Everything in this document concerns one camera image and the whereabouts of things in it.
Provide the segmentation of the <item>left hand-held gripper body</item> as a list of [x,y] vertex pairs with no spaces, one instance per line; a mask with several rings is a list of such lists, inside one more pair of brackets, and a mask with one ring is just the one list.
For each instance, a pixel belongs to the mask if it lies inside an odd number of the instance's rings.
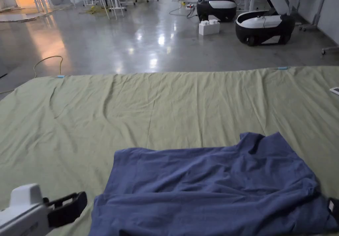
[[19,186],[12,190],[9,206],[0,211],[0,235],[46,236],[52,231],[49,211],[38,184]]

